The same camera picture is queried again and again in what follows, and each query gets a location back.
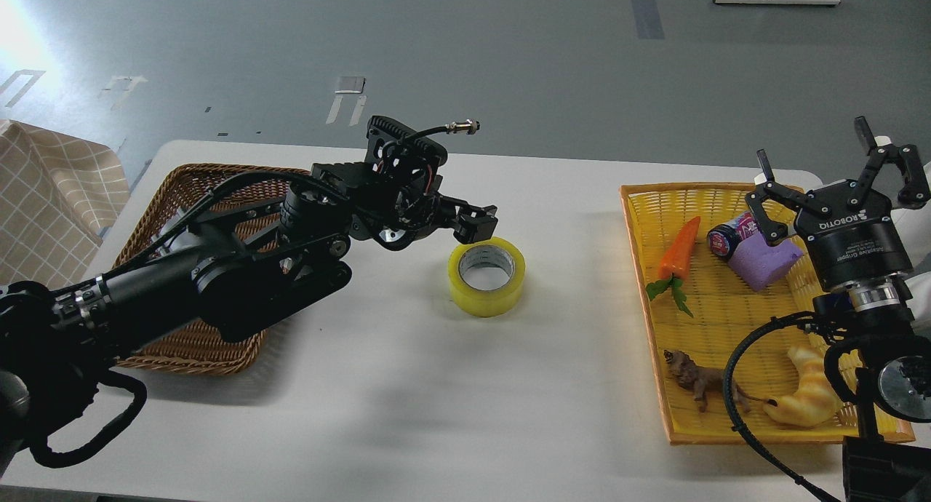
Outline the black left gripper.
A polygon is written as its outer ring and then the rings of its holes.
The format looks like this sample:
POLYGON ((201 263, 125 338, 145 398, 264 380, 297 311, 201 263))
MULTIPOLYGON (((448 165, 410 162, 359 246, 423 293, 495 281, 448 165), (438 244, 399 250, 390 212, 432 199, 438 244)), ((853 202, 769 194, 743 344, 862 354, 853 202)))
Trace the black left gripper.
POLYGON ((449 228, 461 244, 491 239, 498 207, 472 206, 438 191, 404 190, 379 197, 369 208, 368 236, 387 250, 405 250, 436 229, 449 228))

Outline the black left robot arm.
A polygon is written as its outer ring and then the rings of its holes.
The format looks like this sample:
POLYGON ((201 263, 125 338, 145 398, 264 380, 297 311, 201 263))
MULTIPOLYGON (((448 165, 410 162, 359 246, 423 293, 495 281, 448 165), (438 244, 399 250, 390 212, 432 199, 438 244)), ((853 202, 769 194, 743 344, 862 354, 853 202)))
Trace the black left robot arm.
POLYGON ((345 287, 353 240, 405 250, 438 229, 461 244, 492 237, 496 207, 440 194, 439 133, 385 116, 368 124, 361 162, 308 173, 252 170, 177 212, 136 256, 78 284, 2 287, 2 468, 29 450, 69 468, 125 430, 147 399, 114 366, 192 321, 241 342, 345 287))

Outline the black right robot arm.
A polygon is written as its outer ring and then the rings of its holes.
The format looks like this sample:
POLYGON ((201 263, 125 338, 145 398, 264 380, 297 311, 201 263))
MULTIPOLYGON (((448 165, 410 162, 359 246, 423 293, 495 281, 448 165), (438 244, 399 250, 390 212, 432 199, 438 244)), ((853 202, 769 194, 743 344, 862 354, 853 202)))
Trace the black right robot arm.
POLYGON ((823 293, 813 310, 773 317, 742 339, 724 367, 724 405, 732 430, 759 456, 818 500, 834 499, 762 445, 731 392, 735 367, 752 343, 785 327, 818 334, 828 346, 829 386, 857 409, 858 435, 842 440, 845 499, 927 501, 929 450, 888 442, 875 410, 929 422, 929 341, 912 330, 906 276, 914 267, 892 217, 898 208, 922 208, 929 184, 916 146, 874 136, 864 116, 855 118, 854 128, 868 157, 859 178, 805 193, 778 183, 765 151, 758 151, 764 179, 745 200, 759 233, 771 247, 800 236, 823 293))

